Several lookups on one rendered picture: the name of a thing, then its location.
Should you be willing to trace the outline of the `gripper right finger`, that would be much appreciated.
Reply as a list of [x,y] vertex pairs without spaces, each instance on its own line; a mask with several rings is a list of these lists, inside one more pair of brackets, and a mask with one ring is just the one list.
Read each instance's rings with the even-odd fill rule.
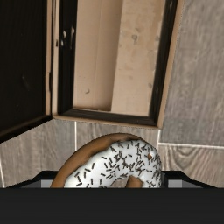
[[163,188],[213,188],[212,185],[189,178],[182,171],[162,171]]

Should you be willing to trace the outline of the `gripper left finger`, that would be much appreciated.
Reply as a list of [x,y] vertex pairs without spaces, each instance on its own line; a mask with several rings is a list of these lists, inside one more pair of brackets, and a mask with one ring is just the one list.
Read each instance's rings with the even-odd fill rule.
[[57,171],[41,171],[34,178],[11,185],[10,188],[49,188]]

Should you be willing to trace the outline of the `white iced sprinkled donut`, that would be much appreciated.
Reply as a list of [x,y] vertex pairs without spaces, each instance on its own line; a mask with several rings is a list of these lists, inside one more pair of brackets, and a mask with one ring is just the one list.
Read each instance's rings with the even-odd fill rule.
[[162,174],[157,149],[131,134],[100,136],[62,165],[51,187],[108,187],[118,179],[126,179],[127,187],[159,188]]

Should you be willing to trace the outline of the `dark wooden box lid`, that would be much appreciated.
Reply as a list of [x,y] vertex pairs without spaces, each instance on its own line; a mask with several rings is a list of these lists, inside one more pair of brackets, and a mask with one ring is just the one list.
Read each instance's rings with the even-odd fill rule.
[[47,119],[47,0],[0,0],[0,143]]

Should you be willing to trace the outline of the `wooden box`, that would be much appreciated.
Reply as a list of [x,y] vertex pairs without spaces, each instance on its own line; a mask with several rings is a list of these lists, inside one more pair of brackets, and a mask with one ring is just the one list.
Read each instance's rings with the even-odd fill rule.
[[163,126],[184,0],[52,0],[52,114]]

